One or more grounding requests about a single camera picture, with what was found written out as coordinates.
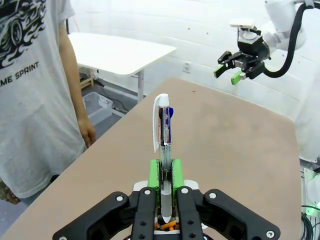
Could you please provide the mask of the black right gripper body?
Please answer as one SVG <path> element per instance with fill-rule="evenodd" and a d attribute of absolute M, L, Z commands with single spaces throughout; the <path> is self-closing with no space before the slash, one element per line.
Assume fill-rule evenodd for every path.
<path fill-rule="evenodd" d="M 237 46 L 239 48 L 237 60 L 242 63 L 260 62 L 270 58 L 270 49 L 262 36 L 250 40 L 239 37 Z"/>

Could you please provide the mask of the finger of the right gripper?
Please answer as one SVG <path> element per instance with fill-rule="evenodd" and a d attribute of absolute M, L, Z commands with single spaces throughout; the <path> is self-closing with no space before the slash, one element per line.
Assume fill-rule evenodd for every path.
<path fill-rule="evenodd" d="M 217 60 L 218 68 L 213 72 L 214 77 L 219 78 L 225 71 L 236 68 L 235 60 L 238 60 L 240 56 L 240 52 L 225 51 Z"/>
<path fill-rule="evenodd" d="M 253 80 L 260 74 L 262 74 L 265 70 L 265 62 L 260 61 L 253 64 L 253 66 L 238 71 L 236 74 L 234 74 L 231 77 L 231 84 L 235 86 L 240 80 L 245 80 L 246 78 L 249 78 Z"/>

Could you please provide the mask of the bare left forearm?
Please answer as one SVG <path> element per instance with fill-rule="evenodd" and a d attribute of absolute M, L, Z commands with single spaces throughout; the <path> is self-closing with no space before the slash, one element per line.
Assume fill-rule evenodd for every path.
<path fill-rule="evenodd" d="M 80 74 L 77 67 L 67 74 L 67 83 L 77 120 L 87 120 L 88 114 L 83 103 Z"/>

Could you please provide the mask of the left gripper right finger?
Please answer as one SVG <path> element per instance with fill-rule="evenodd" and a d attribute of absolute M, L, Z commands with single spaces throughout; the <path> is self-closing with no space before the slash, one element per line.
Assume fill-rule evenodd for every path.
<path fill-rule="evenodd" d="M 185 185 L 182 163 L 171 163 L 181 240 L 202 240 L 205 225 L 227 240 L 278 240 L 280 229 L 219 189 L 202 193 Z"/>

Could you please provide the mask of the person's left hand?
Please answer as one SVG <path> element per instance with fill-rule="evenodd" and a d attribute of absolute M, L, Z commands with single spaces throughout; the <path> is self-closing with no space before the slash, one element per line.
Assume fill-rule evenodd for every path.
<path fill-rule="evenodd" d="M 88 117 L 80 117 L 77 119 L 78 127 L 81 136 L 87 148 L 89 148 L 96 141 L 96 130 Z"/>

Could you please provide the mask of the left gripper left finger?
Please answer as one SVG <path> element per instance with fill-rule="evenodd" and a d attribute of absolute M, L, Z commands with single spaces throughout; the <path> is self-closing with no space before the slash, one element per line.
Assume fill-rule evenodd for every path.
<path fill-rule="evenodd" d="M 115 191 L 55 232 L 52 240 L 111 240 L 132 227 L 131 240 L 153 240 L 159 195 L 159 160 L 151 160 L 147 186 L 130 195 Z"/>

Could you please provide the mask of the white clear ballpoint pen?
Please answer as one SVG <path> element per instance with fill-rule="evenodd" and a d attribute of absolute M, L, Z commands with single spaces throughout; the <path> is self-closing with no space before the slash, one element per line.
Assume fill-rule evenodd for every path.
<path fill-rule="evenodd" d="M 160 161 L 160 211 L 165 223 L 172 217 L 172 138 L 169 95 L 161 93 L 155 97 L 152 110 L 153 149 L 159 151 Z"/>

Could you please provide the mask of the person's tattooed right hand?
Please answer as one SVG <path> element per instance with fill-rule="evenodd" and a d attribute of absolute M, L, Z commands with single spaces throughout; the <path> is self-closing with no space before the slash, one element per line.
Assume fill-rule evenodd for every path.
<path fill-rule="evenodd" d="M 20 203 L 20 199 L 16 197 L 10 188 L 0 178 L 0 200 L 8 202 L 13 205 Z"/>

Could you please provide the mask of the clear plastic storage bin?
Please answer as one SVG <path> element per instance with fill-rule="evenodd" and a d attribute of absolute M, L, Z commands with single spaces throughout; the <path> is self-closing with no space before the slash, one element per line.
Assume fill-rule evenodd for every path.
<path fill-rule="evenodd" d="M 112 115 L 113 101 L 97 92 L 86 94 L 82 97 L 82 101 L 94 126 Z"/>

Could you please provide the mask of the wooden crate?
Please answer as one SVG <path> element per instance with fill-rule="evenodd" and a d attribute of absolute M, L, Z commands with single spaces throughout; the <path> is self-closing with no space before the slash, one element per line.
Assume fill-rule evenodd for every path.
<path fill-rule="evenodd" d="M 80 88 L 92 87 L 94 85 L 94 76 L 85 76 L 80 78 Z"/>

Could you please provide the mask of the white table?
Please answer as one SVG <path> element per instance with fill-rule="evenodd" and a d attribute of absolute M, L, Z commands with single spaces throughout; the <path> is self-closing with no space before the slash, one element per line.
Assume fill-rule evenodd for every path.
<path fill-rule="evenodd" d="M 177 48 L 133 38 L 72 32 L 68 35 L 78 65 L 119 76 L 138 77 L 137 101 L 144 98 L 145 68 Z"/>

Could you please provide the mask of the person in grey T-shirt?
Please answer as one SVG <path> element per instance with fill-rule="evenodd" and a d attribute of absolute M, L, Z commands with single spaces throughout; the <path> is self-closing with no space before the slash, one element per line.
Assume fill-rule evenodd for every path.
<path fill-rule="evenodd" d="M 0 179 L 30 205 L 87 148 L 68 85 L 71 0 L 0 0 Z"/>

